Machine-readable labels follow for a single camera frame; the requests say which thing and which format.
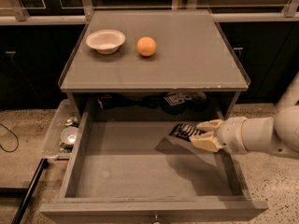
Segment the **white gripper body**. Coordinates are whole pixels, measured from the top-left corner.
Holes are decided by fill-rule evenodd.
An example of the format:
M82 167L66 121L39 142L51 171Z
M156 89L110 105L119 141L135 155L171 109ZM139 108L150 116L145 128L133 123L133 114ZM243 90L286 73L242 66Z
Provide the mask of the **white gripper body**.
M230 154L247 154L242 140L242 126L245 117L229 118L216 131L217 138L223 149Z

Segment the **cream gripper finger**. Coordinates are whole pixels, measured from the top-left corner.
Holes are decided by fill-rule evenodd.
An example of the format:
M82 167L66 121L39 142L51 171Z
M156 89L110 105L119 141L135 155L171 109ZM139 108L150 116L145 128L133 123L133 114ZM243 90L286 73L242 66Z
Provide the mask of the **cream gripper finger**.
M220 149L223 149L223 145L213 132L193 135L190 137L190 141L194 147L209 152L218 152Z
M221 119L213 119L209 121L200 122L196 125L196 128L202 132L215 132L223 124Z

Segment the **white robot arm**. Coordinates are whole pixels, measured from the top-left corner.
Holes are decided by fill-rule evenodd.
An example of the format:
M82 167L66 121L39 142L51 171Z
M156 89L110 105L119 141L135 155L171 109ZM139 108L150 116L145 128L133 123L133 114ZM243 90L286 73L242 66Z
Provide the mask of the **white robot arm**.
M262 152L272 156L299 157L299 73L277 103L273 117L235 117L199 123L202 134L189 137L194 147L230 154Z

